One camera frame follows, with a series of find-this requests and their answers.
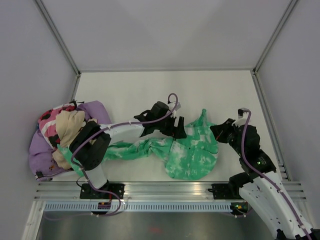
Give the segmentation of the green tie-dye trousers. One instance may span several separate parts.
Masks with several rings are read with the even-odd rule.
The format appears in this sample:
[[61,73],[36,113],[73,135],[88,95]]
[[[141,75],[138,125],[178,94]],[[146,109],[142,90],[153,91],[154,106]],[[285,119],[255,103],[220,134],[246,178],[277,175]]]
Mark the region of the green tie-dye trousers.
[[197,181],[216,165],[219,147],[204,108],[200,116],[185,126],[187,138],[151,137],[134,143],[118,142],[108,147],[102,162],[131,161],[155,155],[162,159],[166,174],[176,180]]

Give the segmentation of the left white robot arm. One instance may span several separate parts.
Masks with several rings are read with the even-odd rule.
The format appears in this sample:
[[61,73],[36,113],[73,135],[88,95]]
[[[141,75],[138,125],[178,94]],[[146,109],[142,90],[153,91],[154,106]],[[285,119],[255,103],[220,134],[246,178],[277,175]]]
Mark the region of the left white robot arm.
[[79,166],[91,193],[97,198],[105,198],[109,193],[108,179],[102,169],[102,161],[110,145],[126,139],[139,139],[154,131],[176,139],[185,139],[187,134],[184,118],[176,117],[181,107],[178,101],[156,102],[150,110],[145,110],[122,123],[99,125],[88,122],[69,145],[71,162]]

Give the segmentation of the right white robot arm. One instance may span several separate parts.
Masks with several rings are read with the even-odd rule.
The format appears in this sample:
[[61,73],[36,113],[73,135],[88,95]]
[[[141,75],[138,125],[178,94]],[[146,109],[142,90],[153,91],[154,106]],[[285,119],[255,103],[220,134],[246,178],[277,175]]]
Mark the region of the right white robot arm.
[[268,227],[275,240],[318,240],[320,231],[300,213],[285,189],[270,157],[261,149],[255,126],[227,119],[210,130],[218,143],[239,155],[244,170],[229,178],[228,193],[245,200]]

